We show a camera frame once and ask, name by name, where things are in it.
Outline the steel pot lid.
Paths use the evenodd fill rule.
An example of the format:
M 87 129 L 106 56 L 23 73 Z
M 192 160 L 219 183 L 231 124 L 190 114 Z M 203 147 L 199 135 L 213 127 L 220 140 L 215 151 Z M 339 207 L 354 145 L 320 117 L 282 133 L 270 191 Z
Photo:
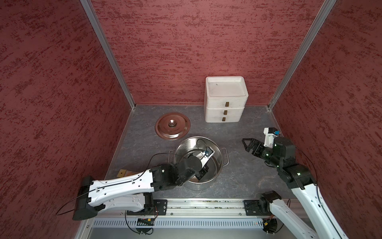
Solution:
M 157 135 L 165 140 L 176 140 L 188 134 L 190 119 L 181 113 L 172 112 L 162 115 L 155 124 Z

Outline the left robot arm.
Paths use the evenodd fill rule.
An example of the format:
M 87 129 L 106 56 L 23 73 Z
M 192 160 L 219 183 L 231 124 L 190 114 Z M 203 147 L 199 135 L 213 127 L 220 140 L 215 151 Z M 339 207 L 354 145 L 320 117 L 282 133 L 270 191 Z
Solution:
M 106 208 L 107 201 L 118 197 L 182 186 L 198 175 L 211 157 L 212 155 L 206 153 L 192 155 L 176 164 L 163 164 L 142 173 L 109 181 L 85 177 L 76 198 L 73 220 L 81 221 L 95 217 L 99 211 Z

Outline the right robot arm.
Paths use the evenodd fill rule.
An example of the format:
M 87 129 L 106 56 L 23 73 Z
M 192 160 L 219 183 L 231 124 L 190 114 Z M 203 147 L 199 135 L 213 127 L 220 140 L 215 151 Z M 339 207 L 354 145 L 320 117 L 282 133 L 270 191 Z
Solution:
M 273 166 L 278 176 L 304 208 L 312 227 L 297 216 L 275 191 L 262 194 L 259 205 L 263 212 L 276 216 L 297 239 L 345 239 L 347 235 L 328 208 L 310 170 L 297 163 L 295 145 L 285 137 L 268 143 L 244 138 L 247 152 Z

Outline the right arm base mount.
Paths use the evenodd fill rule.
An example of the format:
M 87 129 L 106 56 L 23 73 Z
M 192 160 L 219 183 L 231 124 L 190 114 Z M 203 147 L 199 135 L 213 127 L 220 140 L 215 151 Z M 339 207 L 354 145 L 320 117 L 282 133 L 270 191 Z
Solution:
M 272 214 L 263 199 L 244 200 L 243 203 L 247 216 L 271 216 Z

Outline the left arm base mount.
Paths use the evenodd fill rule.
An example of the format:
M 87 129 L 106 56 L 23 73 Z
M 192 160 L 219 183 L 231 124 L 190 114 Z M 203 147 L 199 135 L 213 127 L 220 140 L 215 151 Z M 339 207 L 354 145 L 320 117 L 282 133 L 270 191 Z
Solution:
M 165 216 L 167 213 L 168 200 L 154 199 L 144 204 L 144 208 L 139 212 L 127 211 L 127 216 Z

